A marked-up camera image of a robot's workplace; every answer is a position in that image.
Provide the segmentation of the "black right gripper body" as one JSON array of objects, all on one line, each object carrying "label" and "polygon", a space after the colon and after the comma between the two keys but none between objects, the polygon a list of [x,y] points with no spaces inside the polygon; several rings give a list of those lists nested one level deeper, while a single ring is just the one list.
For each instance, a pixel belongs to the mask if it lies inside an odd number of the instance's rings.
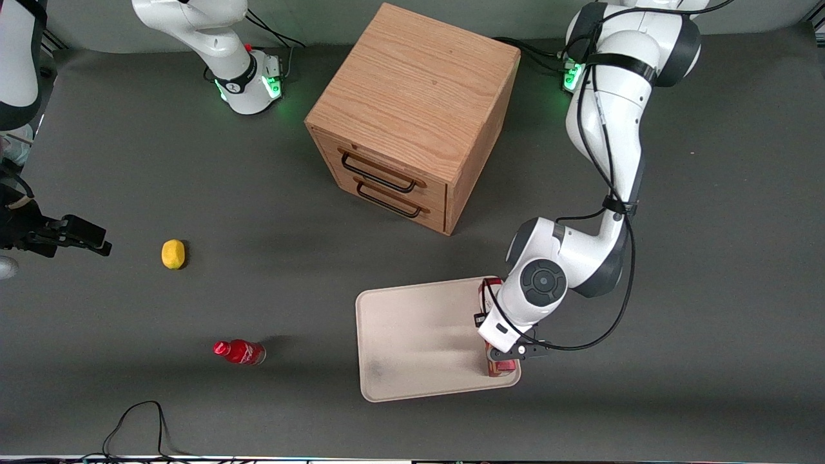
[{"label": "black right gripper body", "polygon": [[1,246],[33,253],[50,253],[51,246],[41,239],[49,238],[50,217],[43,215],[34,199],[32,188],[18,171],[2,162]]}]

